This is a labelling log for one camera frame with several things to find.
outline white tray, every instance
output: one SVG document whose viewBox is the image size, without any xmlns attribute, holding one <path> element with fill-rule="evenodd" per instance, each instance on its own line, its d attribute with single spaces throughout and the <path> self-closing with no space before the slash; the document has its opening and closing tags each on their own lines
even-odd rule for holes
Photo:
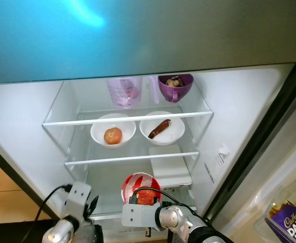
<svg viewBox="0 0 296 243">
<path fill-rule="evenodd" d="M 178 145 L 152 147 L 150 155 L 160 153 L 181 153 Z M 162 188 L 191 185 L 188 168 L 183 157 L 151 158 L 154 177 Z"/>
</svg>

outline purple cup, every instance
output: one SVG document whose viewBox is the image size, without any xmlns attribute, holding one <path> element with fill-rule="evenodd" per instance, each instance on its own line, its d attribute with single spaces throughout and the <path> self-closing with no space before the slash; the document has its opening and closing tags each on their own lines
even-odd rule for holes
<svg viewBox="0 0 296 243">
<path fill-rule="evenodd" d="M 171 87 L 165 84 L 168 79 L 171 79 L 175 76 L 178 76 L 183 81 L 183 87 Z M 162 92 L 167 101 L 173 103 L 180 101 L 180 99 L 183 98 L 190 91 L 193 81 L 194 78 L 190 74 L 158 76 L 158 86 L 160 92 Z"/>
</svg>

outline floor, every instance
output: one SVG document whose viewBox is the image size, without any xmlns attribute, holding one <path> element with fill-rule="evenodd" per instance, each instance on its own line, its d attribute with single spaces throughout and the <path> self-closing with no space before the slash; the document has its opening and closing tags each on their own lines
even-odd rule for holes
<svg viewBox="0 0 296 243">
<path fill-rule="evenodd" d="M 33 221 L 39 207 L 14 181 L 0 169 L 0 224 Z M 41 219 L 50 219 L 40 214 Z"/>
</svg>

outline white bowl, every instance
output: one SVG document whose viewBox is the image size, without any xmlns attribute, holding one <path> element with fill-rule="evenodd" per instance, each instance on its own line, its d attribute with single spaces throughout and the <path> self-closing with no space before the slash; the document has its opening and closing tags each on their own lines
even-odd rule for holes
<svg viewBox="0 0 296 243">
<path fill-rule="evenodd" d="M 164 115 L 172 114 L 167 111 L 154 111 L 147 115 Z M 141 133 L 152 143 L 157 145 L 170 145 L 183 136 L 185 132 L 185 125 L 181 118 L 170 118 L 171 125 L 156 135 L 153 139 L 148 137 L 149 133 L 155 129 L 166 118 L 154 119 L 154 120 L 142 120 L 139 124 Z"/>
<path fill-rule="evenodd" d="M 128 117 L 125 114 L 120 113 L 112 113 L 101 116 L 99 119 L 104 118 L 120 118 L 120 117 Z M 107 129 L 110 128 L 119 128 L 122 131 L 122 139 L 121 142 L 118 144 L 107 144 L 104 140 L 104 134 Z M 92 139 L 99 143 L 100 145 L 106 148 L 119 148 L 125 145 L 134 135 L 136 131 L 136 123 L 134 121 L 120 121 L 120 122 L 113 122 L 110 123 L 94 123 L 91 127 L 91 136 Z"/>
</svg>

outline red bowl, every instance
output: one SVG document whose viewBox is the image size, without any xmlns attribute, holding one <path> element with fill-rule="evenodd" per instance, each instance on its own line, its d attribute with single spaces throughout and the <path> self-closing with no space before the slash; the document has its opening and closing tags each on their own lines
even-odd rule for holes
<svg viewBox="0 0 296 243">
<path fill-rule="evenodd" d="M 122 186 L 121 197 L 124 204 L 129 203 L 129 198 L 132 196 L 133 192 L 140 187 L 150 187 L 161 190 L 158 181 L 153 176 L 144 172 L 132 174 L 124 181 Z M 156 192 L 156 195 L 159 201 L 161 201 L 162 195 L 158 192 Z"/>
</svg>

